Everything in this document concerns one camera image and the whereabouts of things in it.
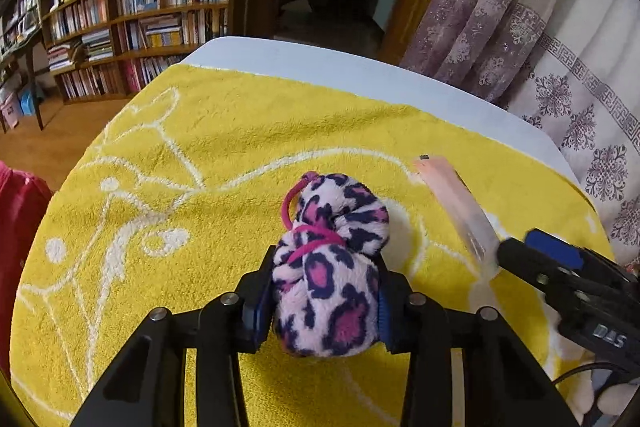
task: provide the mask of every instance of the yellow blanket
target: yellow blanket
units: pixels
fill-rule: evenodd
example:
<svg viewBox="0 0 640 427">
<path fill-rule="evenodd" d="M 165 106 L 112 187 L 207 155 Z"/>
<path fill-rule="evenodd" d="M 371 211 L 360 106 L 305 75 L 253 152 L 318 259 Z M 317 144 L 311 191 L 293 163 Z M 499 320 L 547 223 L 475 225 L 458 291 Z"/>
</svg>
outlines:
<svg viewBox="0 0 640 427">
<path fill-rule="evenodd" d="M 172 66 L 87 149 L 53 197 L 15 305 L 12 383 L 41 427 L 68 425 L 152 308 L 204 306 L 256 269 L 281 233 L 283 195 L 308 170 L 345 172 L 390 210 L 383 251 L 414 289 L 468 310 L 478 266 L 412 172 L 446 156 L 499 235 L 533 227 L 610 255 L 588 200 L 498 142 L 403 105 L 254 76 Z M 532 288 L 502 272 L 501 312 L 552 376 L 576 365 Z M 273 335 L 242 356 L 252 425 L 397 425 L 408 357 L 294 359 Z M 193 357 L 186 425 L 195 425 Z"/>
</svg>

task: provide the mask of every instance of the white curtain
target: white curtain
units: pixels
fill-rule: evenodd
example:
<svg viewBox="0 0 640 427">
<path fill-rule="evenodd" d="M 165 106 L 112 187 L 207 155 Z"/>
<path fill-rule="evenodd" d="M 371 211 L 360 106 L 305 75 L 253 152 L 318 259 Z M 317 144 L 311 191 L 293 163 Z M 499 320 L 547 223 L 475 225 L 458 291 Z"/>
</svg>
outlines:
<svg viewBox="0 0 640 427">
<path fill-rule="evenodd" d="M 509 112 L 553 139 L 594 201 L 619 263 L 635 270 L 639 74 L 638 0 L 556 0 L 505 97 Z"/>
<path fill-rule="evenodd" d="M 640 267 L 638 0 L 432 0 L 401 66 L 545 131 Z"/>
</svg>

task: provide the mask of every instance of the red chair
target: red chair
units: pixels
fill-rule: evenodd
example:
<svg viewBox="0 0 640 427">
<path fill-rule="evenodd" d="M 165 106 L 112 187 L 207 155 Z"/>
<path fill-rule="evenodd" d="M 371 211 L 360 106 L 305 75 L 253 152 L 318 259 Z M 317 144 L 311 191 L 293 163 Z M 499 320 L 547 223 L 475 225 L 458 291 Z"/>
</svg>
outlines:
<svg viewBox="0 0 640 427">
<path fill-rule="evenodd" d="M 50 199 L 44 180 L 0 161 L 0 368 L 7 378 L 15 294 Z"/>
</svg>

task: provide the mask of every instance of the bolt head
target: bolt head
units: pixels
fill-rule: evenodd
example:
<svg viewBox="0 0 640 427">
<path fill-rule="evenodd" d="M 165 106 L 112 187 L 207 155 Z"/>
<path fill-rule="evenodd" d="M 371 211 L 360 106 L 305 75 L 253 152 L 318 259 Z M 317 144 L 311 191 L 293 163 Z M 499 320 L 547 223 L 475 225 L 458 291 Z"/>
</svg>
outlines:
<svg viewBox="0 0 640 427">
<path fill-rule="evenodd" d="M 409 304 L 411 304 L 411 306 L 424 306 L 426 303 L 427 297 L 421 293 L 414 292 L 409 295 Z"/>
<path fill-rule="evenodd" d="M 220 297 L 220 302 L 225 306 L 232 306 L 236 304 L 240 300 L 240 297 L 235 292 L 225 293 L 222 297 Z"/>
<path fill-rule="evenodd" d="M 581 292 L 580 290 L 575 292 L 575 296 L 584 302 L 589 302 L 591 300 L 585 292 Z"/>
<path fill-rule="evenodd" d="M 168 313 L 168 311 L 169 310 L 167 310 L 167 308 L 163 308 L 162 306 L 158 308 L 153 308 L 149 312 L 149 318 L 153 321 L 161 321 L 166 317 L 166 314 Z"/>
<path fill-rule="evenodd" d="M 491 308 L 491 306 L 485 306 L 480 310 L 480 316 L 486 321 L 494 321 L 498 318 L 498 310 Z"/>
</svg>

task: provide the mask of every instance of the leopard print plush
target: leopard print plush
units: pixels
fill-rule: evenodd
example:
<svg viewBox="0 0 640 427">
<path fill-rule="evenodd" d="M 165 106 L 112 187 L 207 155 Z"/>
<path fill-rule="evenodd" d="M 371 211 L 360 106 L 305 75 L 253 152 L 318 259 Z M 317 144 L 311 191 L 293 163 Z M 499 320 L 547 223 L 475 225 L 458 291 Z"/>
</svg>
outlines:
<svg viewBox="0 0 640 427">
<path fill-rule="evenodd" d="M 274 330 L 294 355 L 355 355 L 378 340 L 378 270 L 372 259 L 388 241 L 388 212 L 345 174 L 308 172 L 302 186 L 290 226 L 289 200 L 283 206 L 290 229 L 274 256 Z"/>
</svg>

